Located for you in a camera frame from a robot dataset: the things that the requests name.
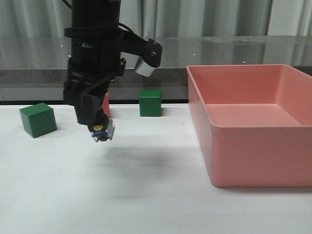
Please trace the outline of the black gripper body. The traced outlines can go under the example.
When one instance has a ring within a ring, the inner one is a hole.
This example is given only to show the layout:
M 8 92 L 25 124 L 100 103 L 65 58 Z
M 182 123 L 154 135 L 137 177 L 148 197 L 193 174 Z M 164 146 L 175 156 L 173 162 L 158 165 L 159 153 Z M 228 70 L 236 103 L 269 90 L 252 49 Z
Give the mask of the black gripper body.
M 71 57 L 63 89 L 64 103 L 99 107 L 108 90 L 109 79 L 125 70 L 119 48 L 124 34 L 65 36 L 71 39 Z

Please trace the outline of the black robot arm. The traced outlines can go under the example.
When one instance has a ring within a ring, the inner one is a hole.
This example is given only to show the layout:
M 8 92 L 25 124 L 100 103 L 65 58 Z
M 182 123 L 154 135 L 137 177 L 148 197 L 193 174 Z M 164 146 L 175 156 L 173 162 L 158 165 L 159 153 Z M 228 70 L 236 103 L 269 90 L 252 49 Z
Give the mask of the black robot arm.
M 120 1 L 74 0 L 72 25 L 64 30 L 71 39 L 71 57 L 63 87 L 65 104 L 75 109 L 77 121 L 90 132 L 107 127 L 102 103 L 109 84 L 125 71 L 125 59 L 116 48 Z

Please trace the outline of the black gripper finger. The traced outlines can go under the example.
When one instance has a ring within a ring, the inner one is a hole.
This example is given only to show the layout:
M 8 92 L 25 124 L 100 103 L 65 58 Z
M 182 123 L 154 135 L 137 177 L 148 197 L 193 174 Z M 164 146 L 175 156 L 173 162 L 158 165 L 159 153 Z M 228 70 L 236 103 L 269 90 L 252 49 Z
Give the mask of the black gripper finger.
M 102 107 L 100 107 L 97 111 L 96 115 L 96 126 L 102 126 L 103 128 L 107 128 L 109 123 L 109 117 L 105 114 Z
M 79 124 L 94 126 L 102 106 L 102 98 L 94 95 L 83 95 L 80 106 L 76 106 L 76 116 Z

